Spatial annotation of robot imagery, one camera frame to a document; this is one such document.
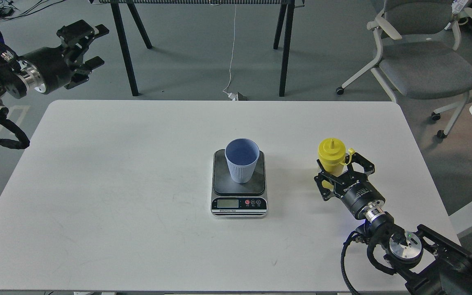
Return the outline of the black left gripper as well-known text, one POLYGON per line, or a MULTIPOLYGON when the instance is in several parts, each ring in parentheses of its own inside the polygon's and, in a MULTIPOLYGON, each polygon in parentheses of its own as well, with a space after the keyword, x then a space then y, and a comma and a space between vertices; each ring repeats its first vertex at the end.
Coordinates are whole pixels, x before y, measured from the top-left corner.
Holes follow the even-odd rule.
POLYGON ((19 56, 21 71, 18 76, 26 91, 34 89, 47 95, 62 86, 73 89, 87 82, 89 75, 102 66, 104 60, 95 56, 84 62, 84 54, 94 39, 109 32, 103 24, 93 27, 81 19, 57 31, 60 46, 43 47, 19 56))

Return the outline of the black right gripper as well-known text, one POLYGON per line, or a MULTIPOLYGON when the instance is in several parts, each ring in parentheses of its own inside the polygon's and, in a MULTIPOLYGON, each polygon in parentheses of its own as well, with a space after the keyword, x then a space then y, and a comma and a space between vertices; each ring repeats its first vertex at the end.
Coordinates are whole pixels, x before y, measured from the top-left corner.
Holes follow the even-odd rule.
POLYGON ((339 198, 356 220, 365 220, 365 207, 371 203, 383 206, 386 201, 368 179, 375 172, 375 165, 357 152, 347 155, 345 161, 347 171, 343 173, 342 163, 326 170, 325 165, 317 159, 320 172, 314 177, 314 181, 323 200, 339 198), (354 163, 359 164, 363 172, 355 171, 354 163))

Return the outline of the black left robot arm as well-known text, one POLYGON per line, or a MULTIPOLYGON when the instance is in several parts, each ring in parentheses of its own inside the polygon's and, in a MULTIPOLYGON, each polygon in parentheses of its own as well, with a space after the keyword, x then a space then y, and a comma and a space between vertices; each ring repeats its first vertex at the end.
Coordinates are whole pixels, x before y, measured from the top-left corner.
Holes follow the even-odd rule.
POLYGON ((0 146, 23 150, 30 145, 25 132, 8 119, 9 110, 2 103, 2 96, 9 93, 20 99, 31 90, 47 95, 87 82, 92 71, 104 61, 100 57, 84 61, 84 54, 95 39, 108 33, 109 29, 102 24, 92 27, 79 20, 57 31, 59 46, 18 55, 6 45, 0 31, 0 146))

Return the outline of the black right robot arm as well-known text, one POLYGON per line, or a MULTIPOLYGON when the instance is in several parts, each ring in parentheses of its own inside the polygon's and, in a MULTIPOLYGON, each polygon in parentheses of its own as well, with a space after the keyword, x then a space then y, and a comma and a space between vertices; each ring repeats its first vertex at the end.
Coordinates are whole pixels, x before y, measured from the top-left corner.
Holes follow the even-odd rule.
POLYGON ((399 274, 412 295, 472 295, 472 253, 425 225, 415 232, 405 230, 382 209, 385 198, 370 183, 372 162, 359 153, 346 156, 347 171, 335 176, 325 170, 314 177, 323 200, 336 197, 356 220, 364 223, 343 243, 340 270, 353 295, 345 268, 346 251, 352 242, 365 243, 373 267, 390 276, 399 274))

